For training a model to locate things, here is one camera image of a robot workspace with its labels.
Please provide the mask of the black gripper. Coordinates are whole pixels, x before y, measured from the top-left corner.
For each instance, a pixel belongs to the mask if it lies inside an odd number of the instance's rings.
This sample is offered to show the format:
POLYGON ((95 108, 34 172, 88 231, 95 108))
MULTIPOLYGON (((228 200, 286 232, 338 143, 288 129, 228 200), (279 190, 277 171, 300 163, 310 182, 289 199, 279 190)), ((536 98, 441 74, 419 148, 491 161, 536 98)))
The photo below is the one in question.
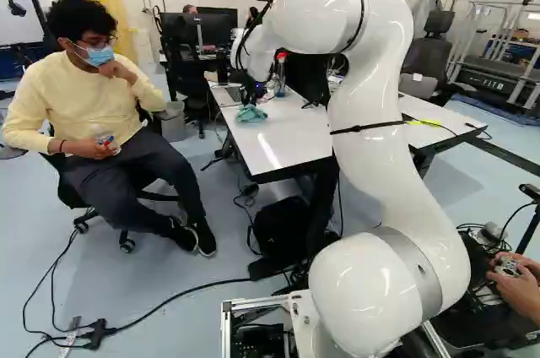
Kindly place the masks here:
POLYGON ((248 74, 244 74, 242 86, 244 88, 242 104, 245 106, 255 105, 257 103, 257 81, 248 74))

